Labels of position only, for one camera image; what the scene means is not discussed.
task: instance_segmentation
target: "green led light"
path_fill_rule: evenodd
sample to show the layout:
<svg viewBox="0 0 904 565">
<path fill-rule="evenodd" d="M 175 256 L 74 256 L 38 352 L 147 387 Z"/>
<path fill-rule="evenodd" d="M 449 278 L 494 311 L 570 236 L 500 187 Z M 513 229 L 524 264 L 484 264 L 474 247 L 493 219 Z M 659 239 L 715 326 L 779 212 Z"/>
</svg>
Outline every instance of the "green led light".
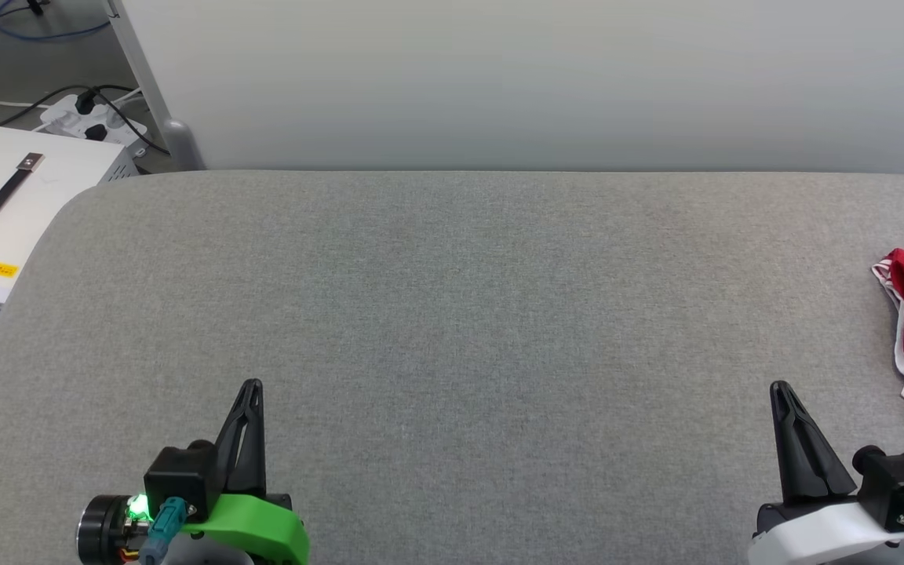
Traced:
<svg viewBox="0 0 904 565">
<path fill-rule="evenodd" d="M 151 519 L 148 515 L 148 497 L 136 494 L 128 501 L 128 517 L 130 519 Z"/>
</svg>

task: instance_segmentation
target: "white box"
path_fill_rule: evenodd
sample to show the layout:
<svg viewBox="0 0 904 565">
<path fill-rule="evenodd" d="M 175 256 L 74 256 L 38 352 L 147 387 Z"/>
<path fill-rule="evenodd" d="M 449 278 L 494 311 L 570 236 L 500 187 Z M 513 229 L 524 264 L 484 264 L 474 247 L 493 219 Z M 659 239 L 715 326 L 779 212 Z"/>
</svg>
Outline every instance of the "white box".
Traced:
<svg viewBox="0 0 904 565">
<path fill-rule="evenodd" d="M 137 175 L 119 144 L 0 128 L 0 188 L 28 153 L 44 156 L 0 209 L 0 311 L 37 240 L 76 194 Z"/>
</svg>

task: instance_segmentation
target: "teal connector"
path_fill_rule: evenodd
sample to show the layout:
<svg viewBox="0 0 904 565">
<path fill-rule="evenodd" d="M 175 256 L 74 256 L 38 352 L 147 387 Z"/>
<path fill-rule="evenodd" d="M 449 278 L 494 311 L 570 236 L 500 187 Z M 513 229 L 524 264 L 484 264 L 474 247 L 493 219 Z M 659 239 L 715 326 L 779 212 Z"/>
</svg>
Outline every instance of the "teal connector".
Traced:
<svg viewBox="0 0 904 565">
<path fill-rule="evenodd" d="M 166 498 L 159 507 L 159 515 L 148 527 L 148 540 L 139 550 L 141 565 L 160 565 L 170 550 L 170 542 L 187 522 L 187 501 L 179 497 Z"/>
</svg>

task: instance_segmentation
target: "white power strip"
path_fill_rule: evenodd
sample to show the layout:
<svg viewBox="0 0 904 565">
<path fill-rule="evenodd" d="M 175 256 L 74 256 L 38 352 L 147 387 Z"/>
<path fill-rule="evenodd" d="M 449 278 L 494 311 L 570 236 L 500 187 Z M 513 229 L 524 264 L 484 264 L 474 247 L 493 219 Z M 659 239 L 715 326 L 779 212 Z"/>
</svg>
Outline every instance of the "white power strip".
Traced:
<svg viewBox="0 0 904 565">
<path fill-rule="evenodd" d="M 107 143 L 122 144 L 128 148 L 128 152 L 135 157 L 141 157 L 146 153 L 148 146 L 135 135 L 128 124 L 111 107 L 106 104 L 97 104 L 93 110 L 86 115 L 79 114 L 75 108 L 75 101 L 78 100 L 78 94 L 68 94 L 56 103 L 51 104 L 51 108 L 40 114 L 40 121 L 44 125 L 46 131 L 55 133 L 58 136 L 68 136 L 78 139 L 96 139 L 86 135 L 86 131 L 94 126 L 103 126 L 105 136 L 103 139 Z M 139 122 L 131 122 L 141 135 L 147 135 L 148 128 L 139 124 Z"/>
</svg>

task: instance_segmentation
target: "gray fabric surface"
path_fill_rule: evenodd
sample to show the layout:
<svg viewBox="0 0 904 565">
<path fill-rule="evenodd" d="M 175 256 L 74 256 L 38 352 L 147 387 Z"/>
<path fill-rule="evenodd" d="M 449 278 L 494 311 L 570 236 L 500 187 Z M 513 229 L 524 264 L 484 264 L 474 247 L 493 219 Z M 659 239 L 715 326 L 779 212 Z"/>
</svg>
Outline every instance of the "gray fabric surface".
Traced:
<svg viewBox="0 0 904 565">
<path fill-rule="evenodd" d="M 154 175 L 61 212 L 0 319 L 0 563 L 265 383 L 315 564 L 736 563 L 768 384 L 904 450 L 904 177 Z"/>
</svg>

